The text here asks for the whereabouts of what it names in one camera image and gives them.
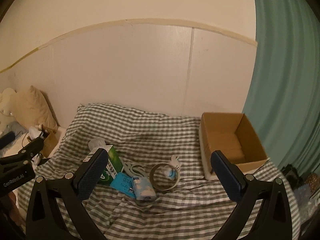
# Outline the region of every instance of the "blue textured grip pad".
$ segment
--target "blue textured grip pad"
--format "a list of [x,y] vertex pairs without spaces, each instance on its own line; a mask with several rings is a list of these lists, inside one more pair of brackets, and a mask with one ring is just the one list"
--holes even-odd
[[79,200],[83,201],[90,197],[106,167],[105,160],[108,160],[108,153],[106,150],[103,150],[79,180],[77,184],[77,197]]
[[210,160],[211,167],[216,173],[230,200],[239,203],[242,198],[241,185],[239,181],[217,152],[213,152],[211,154]]

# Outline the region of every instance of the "checkered blanket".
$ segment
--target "checkered blanket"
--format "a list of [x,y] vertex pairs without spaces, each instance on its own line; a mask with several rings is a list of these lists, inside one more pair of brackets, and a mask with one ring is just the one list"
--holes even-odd
[[[173,154],[182,163],[181,180],[173,191],[157,193],[152,203],[136,201],[108,186],[97,185],[83,201],[87,212],[107,239],[211,239],[236,206],[218,180],[207,181],[199,152],[199,118],[169,117],[109,104],[80,106],[53,158],[36,169],[36,175],[58,179],[77,170],[89,153],[95,137],[113,144],[125,161],[147,165],[168,162]],[[293,192],[271,161],[255,172],[271,181],[280,177],[288,193],[293,239],[300,230],[300,217]],[[34,180],[19,190],[19,205],[25,211]],[[240,236],[248,234],[258,213],[257,201]],[[65,223],[79,237],[63,202],[58,200]]]

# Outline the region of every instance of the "blanket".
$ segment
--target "blanket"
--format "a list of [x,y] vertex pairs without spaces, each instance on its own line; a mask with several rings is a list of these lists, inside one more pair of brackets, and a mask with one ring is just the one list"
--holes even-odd
[[[170,117],[110,104],[80,106],[57,153],[36,169],[46,179],[74,172],[89,153],[88,142],[105,138],[120,157],[146,165],[168,162],[179,155],[181,180],[151,203],[137,201],[108,186],[97,185],[83,205],[107,239],[212,239],[236,206],[219,180],[207,181],[201,165],[199,118]],[[300,217],[289,183],[271,161],[255,173],[260,180],[280,177],[285,184],[292,216],[292,239],[297,239]],[[19,189],[25,211],[34,179]],[[249,233],[261,201],[257,201],[240,236]],[[58,205],[71,234],[79,237],[61,200]]]

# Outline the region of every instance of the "cardboard box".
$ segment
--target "cardboard box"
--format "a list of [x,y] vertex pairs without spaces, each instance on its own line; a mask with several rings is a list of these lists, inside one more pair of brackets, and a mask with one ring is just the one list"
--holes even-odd
[[268,158],[245,114],[203,113],[199,140],[206,179],[217,178],[210,164],[211,153],[215,150],[221,150],[243,173],[255,171]]
[[[47,127],[42,126],[42,130],[46,132],[47,137],[44,138],[44,146],[40,153],[45,157],[48,158],[52,150],[58,144],[58,139],[55,135],[55,131],[51,130]],[[27,136],[28,142],[31,142],[30,136]]]

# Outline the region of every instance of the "white toy figure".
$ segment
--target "white toy figure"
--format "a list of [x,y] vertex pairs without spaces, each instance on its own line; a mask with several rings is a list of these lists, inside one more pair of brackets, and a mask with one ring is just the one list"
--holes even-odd
[[[177,170],[180,170],[181,163],[178,160],[179,160],[178,155],[172,155],[171,161],[169,161],[168,164],[176,167]],[[177,172],[174,169],[172,169],[170,166],[165,166],[162,168],[162,173],[164,174],[164,176],[168,177],[170,180],[175,180]]]
[[7,124],[15,121],[10,111],[10,98],[16,92],[12,88],[6,88],[0,94],[0,133],[4,131]]

